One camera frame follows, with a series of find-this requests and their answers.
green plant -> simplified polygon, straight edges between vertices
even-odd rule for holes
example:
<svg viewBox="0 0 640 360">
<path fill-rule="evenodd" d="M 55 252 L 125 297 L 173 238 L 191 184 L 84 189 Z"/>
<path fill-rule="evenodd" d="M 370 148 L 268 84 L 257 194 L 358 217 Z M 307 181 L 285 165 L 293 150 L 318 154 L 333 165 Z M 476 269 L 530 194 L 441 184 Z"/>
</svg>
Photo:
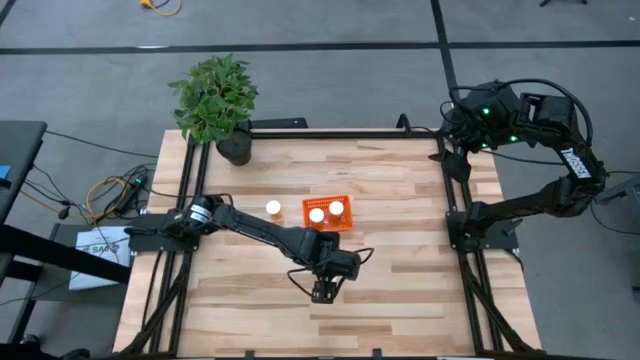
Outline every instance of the green plant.
<svg viewBox="0 0 640 360">
<path fill-rule="evenodd" d="M 191 67 L 188 80 L 169 84 L 180 93 L 180 107 L 174 117 L 182 130 L 197 143 L 219 143 L 228 139 L 238 124 L 249 120 L 258 95 L 245 75 L 246 61 L 234 61 L 233 54 L 217 56 Z"/>
</svg>

orange basket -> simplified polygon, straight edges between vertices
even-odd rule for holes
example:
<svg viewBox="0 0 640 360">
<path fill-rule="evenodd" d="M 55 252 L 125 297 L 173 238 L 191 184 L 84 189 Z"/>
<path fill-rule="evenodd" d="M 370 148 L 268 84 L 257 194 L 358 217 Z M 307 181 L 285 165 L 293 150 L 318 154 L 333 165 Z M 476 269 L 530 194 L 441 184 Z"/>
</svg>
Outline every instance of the orange basket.
<svg viewBox="0 0 640 360">
<path fill-rule="evenodd" d="M 334 216 L 329 212 L 329 204 L 339 201 L 344 205 L 342 215 Z M 312 209 L 321 209 L 324 211 L 324 220 L 319 223 L 311 222 L 309 212 Z M 353 228 L 353 218 L 351 217 L 351 202 L 349 195 L 330 196 L 325 198 L 304 199 L 302 200 L 302 216 L 304 217 L 304 226 L 312 227 L 320 231 L 344 231 Z"/>
</svg>

black plant pot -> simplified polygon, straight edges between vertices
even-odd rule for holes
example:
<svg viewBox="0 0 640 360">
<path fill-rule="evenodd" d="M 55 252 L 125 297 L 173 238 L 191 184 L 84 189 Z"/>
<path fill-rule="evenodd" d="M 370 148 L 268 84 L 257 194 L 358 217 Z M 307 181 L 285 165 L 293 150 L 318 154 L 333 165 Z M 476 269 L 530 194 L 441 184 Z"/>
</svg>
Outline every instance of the black plant pot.
<svg viewBox="0 0 640 360">
<path fill-rule="evenodd" d="M 251 160 L 251 134 L 240 128 L 233 130 L 231 137 L 216 144 L 220 155 L 236 166 Z"/>
</svg>

gray carpet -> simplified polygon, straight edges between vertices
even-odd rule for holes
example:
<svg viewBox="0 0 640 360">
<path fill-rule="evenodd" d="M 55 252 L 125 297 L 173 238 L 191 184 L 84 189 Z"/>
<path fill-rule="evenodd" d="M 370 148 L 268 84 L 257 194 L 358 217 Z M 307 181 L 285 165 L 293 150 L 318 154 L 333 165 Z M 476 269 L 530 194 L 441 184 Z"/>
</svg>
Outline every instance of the gray carpet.
<svg viewBox="0 0 640 360">
<path fill-rule="evenodd" d="M 175 6 L 171 1 L 164 10 Z M 634 0 L 441 1 L 451 42 L 637 40 Z M 427 0 L 190 0 L 179 15 L 161 18 L 136 1 L 65 5 L 17 0 L 0 28 L 1 48 L 220 45 L 338 41 L 437 41 Z M 157 154 L 174 128 L 176 98 L 166 83 L 207 53 L 147 55 L 0 55 L 2 119 L 44 120 L 54 131 L 123 149 Z M 440 51 L 300 51 L 238 53 L 261 92 L 256 119 L 306 117 L 315 128 L 388 127 L 405 112 L 413 125 L 440 125 L 447 98 Z M 594 121 L 594 151 L 609 170 L 640 170 L 637 84 L 640 49 L 453 50 L 458 83 L 540 77 L 558 82 L 585 103 Z M 518 90 L 549 92 L 538 86 Z M 550 150 L 514 145 L 504 154 L 555 160 Z M 36 164 L 66 195 L 81 201 L 98 180 L 148 162 L 47 135 Z M 497 159 L 506 197 L 539 190 L 565 173 Z M 29 176 L 43 182 L 39 174 Z M 622 181 L 616 176 L 610 184 Z M 640 231 L 628 199 L 597 206 L 603 222 Z M 19 197 L 8 223 L 47 236 L 55 214 Z M 599 227 L 590 214 L 537 216 L 518 228 L 525 277 L 538 330 L 551 353 L 634 359 L 640 353 L 640 239 Z M 0 302 L 24 296 L 7 280 Z M 10 324 L 19 303 L 0 307 Z M 120 305 L 41 302 L 28 332 L 44 350 L 109 350 Z M 0 337 L 10 326 L 0 327 Z"/>
</svg>

table frame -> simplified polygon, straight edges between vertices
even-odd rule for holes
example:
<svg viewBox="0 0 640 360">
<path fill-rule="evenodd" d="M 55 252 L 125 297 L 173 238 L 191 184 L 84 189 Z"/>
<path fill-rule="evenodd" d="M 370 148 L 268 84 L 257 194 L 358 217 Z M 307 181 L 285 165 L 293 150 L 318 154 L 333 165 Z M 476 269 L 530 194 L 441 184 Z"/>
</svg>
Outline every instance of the table frame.
<svg viewBox="0 0 640 360">
<path fill-rule="evenodd" d="M 438 132 L 425 128 L 420 128 L 420 131 L 414 131 L 406 115 L 400 115 L 396 124 L 398 130 L 345 130 L 345 131 L 322 131 L 322 130 L 307 130 L 306 122 L 301 127 L 283 126 L 288 129 L 276 130 L 271 129 L 268 131 L 256 131 L 251 130 L 251 136 L 254 140 L 263 139 L 435 139 L 438 143 L 438 151 L 442 153 L 445 150 L 445 138 Z M 253 129 L 265 129 L 262 126 L 253 126 Z M 185 199 L 187 197 L 187 183 L 189 182 L 189 174 L 194 160 L 195 143 L 193 139 L 189 139 L 187 145 L 187 152 L 185 155 L 185 162 L 183 165 L 182 178 L 179 187 L 179 197 L 177 200 L 177 208 L 183 208 L 185 205 Z M 209 158 L 210 144 L 202 146 L 202 152 L 200 156 L 200 162 L 198 165 L 198 173 L 196 179 L 196 186 L 194 195 L 202 194 L 205 181 L 205 173 L 207 169 L 207 160 Z M 457 211 L 456 196 L 453 187 L 452 178 L 444 171 L 443 168 L 443 180 L 445 191 L 447 195 L 447 202 L 449 211 Z M 471 191 L 469 189 L 468 182 L 461 184 L 462 198 L 465 207 L 468 207 L 471 202 Z M 475 357 L 492 358 L 492 359 L 549 359 L 549 360 L 579 360 L 589 359 L 583 357 L 571 357 L 571 356 L 558 356 L 548 355 L 542 350 L 535 350 L 527 345 L 509 325 L 507 320 L 502 316 L 499 309 L 493 302 L 493 295 L 491 291 L 491 284 L 489 282 L 489 275 L 487 271 L 487 265 L 484 257 L 483 250 L 477 250 L 474 252 L 476 268 L 478 270 L 478 277 L 471 270 L 471 262 L 468 254 L 457 250 L 458 263 L 460 266 L 460 276 L 462 278 L 463 290 L 465 296 L 465 302 L 469 318 L 469 326 L 471 329 L 471 337 L 473 341 Z M 184 253 L 183 262 L 176 276 L 174 282 L 170 284 L 172 275 L 172 269 L 175 262 L 175 253 L 169 253 L 165 262 L 164 274 L 160 288 L 160 297 L 158 299 L 158 306 L 154 313 L 149 317 L 147 323 L 143 324 L 142 331 L 139 332 L 132 343 L 124 348 L 120 354 L 120 358 L 126 359 L 143 359 L 152 356 L 154 358 L 174 358 L 177 356 L 178 346 L 180 341 L 180 332 L 182 329 L 182 318 L 184 315 L 184 308 L 186 305 L 187 295 L 187 282 L 189 279 L 189 272 L 191 268 L 193 258 L 193 252 Z M 168 351 L 159 351 L 160 333 L 162 328 L 162 322 L 164 315 L 173 302 L 176 299 L 175 313 L 173 318 L 173 326 L 171 329 L 171 338 L 169 342 Z M 491 333 L 491 342 L 493 350 L 486 350 L 483 344 L 482 333 L 480 329 L 480 321 L 478 318 L 478 309 L 476 307 L 476 301 L 480 301 L 486 310 L 489 330 Z M 509 343 L 513 352 L 505 351 L 502 344 L 502 337 Z M 147 340 L 151 338 L 149 347 L 149 353 L 142 353 Z M 383 355 L 380 349 L 372 349 L 372 358 L 382 359 Z M 244 359 L 254 359 L 255 352 L 247 349 Z M 315 359 L 314 357 L 296 357 L 295 359 Z M 369 357 L 336 357 L 335 359 L 364 359 Z M 437 359 L 438 357 L 403 357 L 410 359 Z M 242 359 L 242 357 L 224 358 L 224 359 Z"/>
</svg>

